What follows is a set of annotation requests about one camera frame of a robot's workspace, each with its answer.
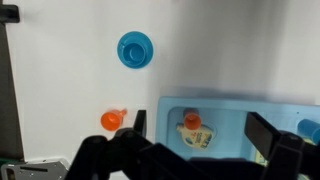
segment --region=white table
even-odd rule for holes
[[[20,8],[8,39],[26,160],[72,161],[81,141],[114,133],[108,109],[148,111],[154,140],[160,96],[318,104],[318,0],[5,0]],[[128,69],[116,46],[147,34],[154,58]]]

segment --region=orange cup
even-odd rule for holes
[[[119,129],[122,124],[123,116],[127,114],[127,110],[122,111],[112,110],[104,113],[101,116],[101,125],[108,131],[115,131]]]
[[[186,112],[183,123],[187,129],[196,130],[201,126],[201,119],[200,116],[195,112]]]

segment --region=blue container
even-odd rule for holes
[[[176,129],[177,124],[183,123],[183,112],[189,108],[197,109],[202,124],[217,133],[205,150],[191,148],[184,144],[181,134]],[[274,127],[290,132],[296,130],[297,119],[320,121],[320,106],[230,99],[161,97],[157,111],[156,142],[162,143],[184,159],[240,157],[257,161],[257,151],[244,134],[247,112],[258,112]]]
[[[320,124],[304,119],[298,124],[298,133],[311,139],[313,143],[318,144],[320,140]]]

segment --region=orange plastic cup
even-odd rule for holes
[[[104,113],[101,116],[101,125],[108,131],[115,131],[119,129],[122,124],[123,116],[127,114],[127,110],[122,111],[112,110]]]
[[[186,112],[183,123],[187,129],[196,130],[201,126],[201,119],[200,116],[195,112]]]

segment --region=blue cup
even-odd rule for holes
[[[145,67],[152,59],[151,40],[143,33],[133,31],[121,37],[117,52],[120,61],[129,68]]]
[[[318,144],[320,140],[320,124],[308,119],[304,119],[298,124],[298,134],[312,140]]]

